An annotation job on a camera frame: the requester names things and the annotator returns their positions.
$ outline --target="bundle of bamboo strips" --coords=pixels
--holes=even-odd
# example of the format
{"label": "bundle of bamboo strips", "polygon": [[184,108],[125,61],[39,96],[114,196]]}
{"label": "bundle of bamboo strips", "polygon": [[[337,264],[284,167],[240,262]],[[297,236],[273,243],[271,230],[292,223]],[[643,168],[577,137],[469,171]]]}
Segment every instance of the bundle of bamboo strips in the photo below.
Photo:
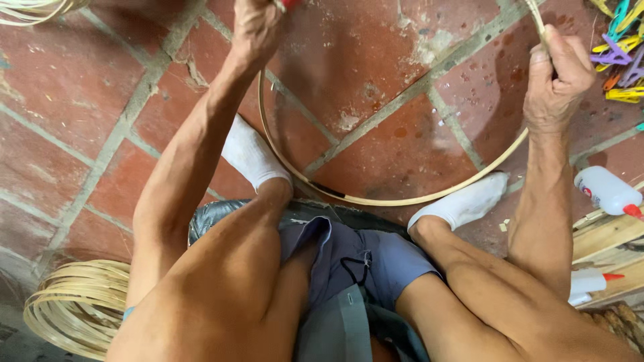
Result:
{"label": "bundle of bamboo strips", "polygon": [[24,322],[46,341],[104,360],[125,311],[129,265],[110,260],[65,264],[24,304]]}
{"label": "bundle of bamboo strips", "polygon": [[617,302],[602,310],[586,310],[582,316],[644,354],[644,321],[626,303]]}
{"label": "bundle of bamboo strips", "polygon": [[36,25],[89,3],[90,0],[0,0],[0,24]]}

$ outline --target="bamboo hoop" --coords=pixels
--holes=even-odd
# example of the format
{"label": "bamboo hoop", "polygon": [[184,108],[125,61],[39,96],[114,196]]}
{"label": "bamboo hoop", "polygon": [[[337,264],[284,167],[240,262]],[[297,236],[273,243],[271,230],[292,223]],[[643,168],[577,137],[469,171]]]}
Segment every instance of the bamboo hoop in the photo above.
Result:
{"label": "bamboo hoop", "polygon": [[[545,44],[543,34],[545,32],[545,26],[544,22],[541,18],[541,15],[539,13],[539,8],[538,5],[535,3],[535,0],[524,0],[530,9],[530,12],[532,13],[533,20],[535,21],[536,29],[537,32],[539,33],[539,37],[542,40],[542,43]],[[300,179],[302,182],[305,184],[309,185],[313,189],[327,195],[331,196],[332,198],[338,199],[338,200],[344,200],[347,202],[351,202],[353,204],[358,204],[358,205],[367,205],[367,206],[406,206],[406,205],[415,205],[415,204],[421,204],[423,202],[427,201],[432,201],[436,200],[437,198],[441,198],[443,196],[447,196],[453,192],[456,192],[463,187],[466,187],[468,185],[473,184],[474,182],[480,180],[484,176],[486,176],[488,173],[490,173],[492,170],[497,168],[503,161],[505,161],[511,154],[514,152],[519,145],[526,139],[527,137],[527,128],[521,132],[519,137],[510,145],[510,147],[503,152],[494,162],[492,162],[488,167],[485,167],[483,170],[479,171],[476,175],[470,177],[469,179],[459,183],[458,185],[452,186],[448,189],[445,189],[443,191],[439,191],[437,193],[433,193],[430,195],[426,196],[420,196],[420,197],[415,197],[415,198],[406,198],[402,200],[373,200],[369,198],[361,198],[361,197],[356,197],[356,196],[350,196],[346,195],[344,193],[340,193],[338,191],[335,191],[329,187],[326,187],[324,185],[321,185],[313,180],[309,180],[305,175],[302,175],[287,159],[282,155],[282,153],[279,151],[279,149],[276,147],[275,142],[273,141],[273,136],[272,133],[270,132],[268,121],[266,119],[266,109],[264,107],[264,75],[265,75],[266,70],[262,69],[260,71],[260,81],[259,81],[259,86],[258,86],[258,99],[259,99],[259,108],[260,108],[260,117],[261,117],[261,123],[264,127],[264,132],[266,132],[266,136],[269,140],[270,148],[273,150],[279,161],[293,174],[295,175],[298,179]]]}
{"label": "bamboo hoop", "polygon": [[65,264],[24,304],[23,319],[46,341],[80,356],[105,360],[120,327],[129,265],[111,260]]}
{"label": "bamboo hoop", "polygon": [[0,0],[0,25],[31,26],[43,23],[68,11],[87,6],[91,0]]}

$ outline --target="person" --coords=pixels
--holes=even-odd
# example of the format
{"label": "person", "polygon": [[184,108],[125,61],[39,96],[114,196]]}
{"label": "person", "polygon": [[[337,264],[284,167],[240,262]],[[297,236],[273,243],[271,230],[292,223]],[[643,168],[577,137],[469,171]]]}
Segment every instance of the person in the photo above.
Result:
{"label": "person", "polygon": [[[128,315],[107,361],[642,360],[567,304],[568,125],[594,81],[579,38],[547,26],[547,52],[531,51],[526,183],[503,260],[453,234],[500,199],[502,173],[421,209],[415,245],[328,218],[278,230],[290,176],[236,110],[285,15],[269,0],[237,0],[235,14],[221,71],[138,201]],[[257,197],[187,247],[220,155]]]}

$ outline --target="black drawstring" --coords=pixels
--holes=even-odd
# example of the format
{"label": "black drawstring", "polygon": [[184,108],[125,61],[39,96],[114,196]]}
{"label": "black drawstring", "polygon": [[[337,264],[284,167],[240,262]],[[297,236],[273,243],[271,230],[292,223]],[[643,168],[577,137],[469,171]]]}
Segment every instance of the black drawstring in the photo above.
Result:
{"label": "black drawstring", "polygon": [[[363,278],[362,278],[361,281],[356,280],[354,273],[351,271],[351,269],[349,269],[349,267],[346,266],[345,261],[354,262],[354,263],[360,263],[360,264],[365,265],[365,271],[363,273]],[[345,270],[349,273],[349,275],[351,276],[351,280],[354,282],[354,284],[358,284],[358,287],[362,287],[363,285],[365,285],[366,273],[369,270],[369,266],[371,265],[371,261],[372,261],[371,252],[366,251],[364,260],[344,257],[344,258],[340,259],[340,265],[342,265],[342,267],[345,268]]]}

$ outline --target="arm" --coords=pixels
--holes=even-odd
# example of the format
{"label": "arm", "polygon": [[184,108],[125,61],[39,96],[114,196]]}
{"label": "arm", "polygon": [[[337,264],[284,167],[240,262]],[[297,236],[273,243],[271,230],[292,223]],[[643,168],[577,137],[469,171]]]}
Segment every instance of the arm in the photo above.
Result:
{"label": "arm", "polygon": [[549,27],[547,42],[552,63],[540,46],[532,51],[524,104],[530,131],[526,184],[510,225],[508,260],[568,300],[573,257],[568,126],[595,71],[579,38]]}
{"label": "arm", "polygon": [[269,0],[238,0],[235,12],[232,49],[221,71],[166,147],[139,198],[128,307],[185,252],[188,223],[213,178],[235,113],[277,48],[281,12]]}

